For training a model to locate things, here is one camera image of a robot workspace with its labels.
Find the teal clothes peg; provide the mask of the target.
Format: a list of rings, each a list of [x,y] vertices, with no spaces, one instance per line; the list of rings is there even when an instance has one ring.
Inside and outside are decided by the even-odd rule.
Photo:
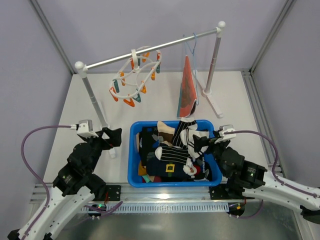
[[[137,94],[135,97],[133,97],[133,100],[135,100],[135,101],[138,102],[138,103],[141,103],[141,102],[142,102],[142,99],[141,99],[140,94]]]

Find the black white pinstripe sock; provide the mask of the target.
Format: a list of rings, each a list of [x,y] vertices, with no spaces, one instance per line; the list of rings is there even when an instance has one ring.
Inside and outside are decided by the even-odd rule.
[[[180,119],[171,140],[171,143],[174,147],[178,147],[181,149],[187,148],[187,146],[183,144],[181,137],[182,131],[186,130],[187,128],[190,128],[191,130],[197,130],[198,124],[193,117],[182,117]]]

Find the white striped sock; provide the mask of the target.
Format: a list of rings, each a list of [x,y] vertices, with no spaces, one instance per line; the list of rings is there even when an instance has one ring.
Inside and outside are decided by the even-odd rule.
[[[188,129],[186,132],[188,152],[192,158],[197,159],[207,151],[210,133],[205,130],[192,129]]]
[[[189,143],[194,143],[193,135],[197,135],[198,137],[201,137],[199,134],[199,131],[190,129],[187,127],[186,129],[182,130],[179,134],[180,140],[184,146],[187,146]]]

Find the orange clothes peg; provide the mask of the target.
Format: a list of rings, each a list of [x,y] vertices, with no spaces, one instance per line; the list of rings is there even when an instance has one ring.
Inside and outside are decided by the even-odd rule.
[[[129,99],[126,98],[123,100],[123,102],[129,105],[130,107],[133,107],[133,108],[135,107],[135,102],[132,98],[129,98]]]

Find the beige brown sock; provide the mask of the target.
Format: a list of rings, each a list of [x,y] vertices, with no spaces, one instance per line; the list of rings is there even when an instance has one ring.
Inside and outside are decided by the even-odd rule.
[[[157,122],[157,132],[158,132],[158,139],[160,143],[168,142],[172,143],[173,136],[175,134],[175,128],[166,125],[162,121]]]

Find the white oval clip hanger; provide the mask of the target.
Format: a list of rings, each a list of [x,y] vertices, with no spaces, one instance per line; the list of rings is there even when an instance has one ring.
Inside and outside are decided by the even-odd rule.
[[[138,54],[138,51],[147,48],[147,46],[142,46],[132,49],[133,56],[125,62],[113,77],[108,90],[116,102],[133,99],[137,94],[146,94],[146,83],[148,80],[154,81],[156,74],[160,73],[162,52],[159,49],[155,50],[156,59],[151,58],[149,51]]]

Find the aluminium rail frame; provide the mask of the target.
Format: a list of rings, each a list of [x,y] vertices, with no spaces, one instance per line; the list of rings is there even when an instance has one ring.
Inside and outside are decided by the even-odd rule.
[[[215,74],[214,81],[217,84],[217,90],[227,87],[230,89],[227,96],[218,95],[218,101],[223,109],[224,117],[216,117],[211,107],[202,100],[201,107],[196,112],[198,118],[206,119],[213,123],[214,126],[232,123],[237,129],[249,128],[259,130],[266,135],[270,134],[269,124],[263,112],[254,78],[248,71],[219,71]],[[73,75],[60,122],[64,124],[71,120],[78,120],[81,117],[89,117],[95,122],[98,121],[83,81],[78,75]],[[230,201],[211,200],[209,187],[207,186],[147,188],[131,186],[127,180],[130,126],[138,120],[146,120],[147,118],[147,115],[126,117],[122,122],[123,144],[121,149],[116,152],[115,158],[110,158],[107,153],[103,153],[101,160],[98,162],[97,174],[108,185],[121,185],[120,200],[134,204],[172,204],[174,202],[195,204],[198,202]],[[63,166],[63,161],[69,155],[71,147],[78,141],[78,137],[69,135],[64,130],[59,129],[56,132],[44,174],[45,181],[51,182],[53,180],[54,171]],[[272,164],[272,149],[265,140],[245,135],[238,137],[232,143],[232,147],[255,163],[264,166]]]

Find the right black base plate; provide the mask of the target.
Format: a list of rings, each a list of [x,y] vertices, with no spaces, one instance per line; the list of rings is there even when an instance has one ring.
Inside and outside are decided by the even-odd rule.
[[[208,192],[211,200],[244,200],[243,196],[228,193],[225,183],[217,186],[210,186]]]

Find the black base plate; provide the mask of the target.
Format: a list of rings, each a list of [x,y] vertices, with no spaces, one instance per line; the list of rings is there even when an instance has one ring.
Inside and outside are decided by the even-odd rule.
[[[120,201],[121,199],[121,185],[106,185],[102,192],[102,200],[104,202]]]
[[[208,192],[211,200],[244,200],[243,196],[228,193],[225,183],[217,186],[210,186]]]

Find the white clothes rack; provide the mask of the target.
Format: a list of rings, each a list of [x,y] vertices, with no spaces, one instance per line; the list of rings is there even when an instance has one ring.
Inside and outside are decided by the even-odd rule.
[[[153,47],[143,46],[138,49],[132,49],[131,53],[117,56],[117,57],[107,59],[107,60],[104,60],[101,62],[93,63],[91,65],[86,65],[81,61],[77,61],[74,64],[74,67],[77,71],[77,74],[80,76],[80,78],[82,79],[82,81],[85,85],[85,88],[89,94],[91,103],[94,107],[94,110],[95,110],[97,116],[98,116],[98,119],[101,123],[101,126],[108,127],[109,125],[108,125],[108,122],[106,121],[105,115],[102,112],[101,106],[99,105],[99,102],[97,101],[96,96],[93,92],[93,89],[90,85],[90,82],[88,79],[88,70],[89,69],[98,68],[101,66],[105,66],[108,64],[112,64],[115,62],[126,60],[125,64],[116,73],[115,79],[120,80],[124,86],[129,85],[129,86],[136,87],[136,90],[134,93],[129,94],[128,96],[119,95],[117,92],[113,92],[112,90],[110,91],[110,94],[115,99],[131,100],[134,97],[138,96],[138,94],[144,93],[146,91],[146,88],[145,88],[146,82],[149,79],[155,80],[156,74],[160,73],[160,65],[162,62],[161,49],[165,49],[165,48],[175,46],[178,44],[182,44],[182,43],[184,43],[187,46],[188,45],[187,42],[189,42],[191,40],[194,40],[195,42],[197,42],[198,38],[202,38],[202,37],[205,37],[208,35],[213,35],[213,34],[216,35],[216,39],[215,39],[213,55],[211,58],[211,63],[210,63],[210,68],[209,68],[206,83],[204,84],[197,77],[198,71],[196,69],[194,69],[191,72],[191,76],[194,80],[196,80],[196,85],[199,85],[201,87],[202,94],[210,103],[215,115],[220,119],[223,118],[224,114],[223,114],[222,110],[220,109],[220,107],[218,106],[216,100],[213,97],[211,85],[212,85],[212,80],[213,80],[213,76],[214,76],[214,71],[216,68],[216,62],[217,62],[217,58],[218,58],[218,52],[219,52],[219,48],[220,48],[220,44],[221,44],[221,39],[222,39],[222,36],[225,32],[225,27],[226,27],[226,23],[224,21],[220,21],[216,28],[209,30],[207,32],[203,32],[200,34],[193,34],[192,36],[189,36],[189,37],[183,37],[181,39],[167,42],[167,43],[153,46]],[[129,77],[132,74],[135,74],[136,76],[138,76],[142,72],[142,70],[144,70],[147,67],[150,67],[150,71],[147,74],[147,76],[145,77],[145,79],[143,79],[141,81],[141,83],[128,83],[128,82],[124,81],[125,78]]]

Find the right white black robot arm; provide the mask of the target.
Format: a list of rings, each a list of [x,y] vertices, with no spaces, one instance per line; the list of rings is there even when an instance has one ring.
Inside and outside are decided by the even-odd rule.
[[[227,178],[225,190],[232,198],[254,198],[297,211],[304,220],[320,222],[320,189],[293,182],[248,161],[229,146],[239,131],[222,126],[213,137],[192,136],[196,152],[203,147],[213,156],[222,175]]]

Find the orange bear towel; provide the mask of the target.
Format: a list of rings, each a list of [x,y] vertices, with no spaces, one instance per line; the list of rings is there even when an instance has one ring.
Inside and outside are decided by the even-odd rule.
[[[197,103],[198,96],[193,79],[190,59],[186,55],[179,91],[177,118],[181,119],[191,116],[195,112]]]

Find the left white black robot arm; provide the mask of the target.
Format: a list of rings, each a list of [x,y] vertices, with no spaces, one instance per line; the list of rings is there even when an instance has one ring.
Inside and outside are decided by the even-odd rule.
[[[9,240],[54,240],[82,207],[108,192],[106,182],[94,170],[103,151],[121,146],[122,129],[93,131],[88,121],[63,128],[76,131],[82,142],[72,149],[52,187],[41,182],[45,200],[25,226],[8,234]]]

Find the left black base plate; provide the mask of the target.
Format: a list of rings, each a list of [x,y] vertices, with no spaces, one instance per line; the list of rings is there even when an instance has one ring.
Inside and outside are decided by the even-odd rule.
[[[121,185],[106,185],[102,192],[102,200],[104,202],[120,201],[121,199]]]

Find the navy santa belt sock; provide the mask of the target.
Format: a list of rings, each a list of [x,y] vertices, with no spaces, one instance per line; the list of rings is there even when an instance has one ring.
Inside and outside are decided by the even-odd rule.
[[[183,165],[177,162],[152,160],[146,165],[149,176],[160,177],[162,182],[209,182],[212,180],[212,171],[206,165],[191,163]]]

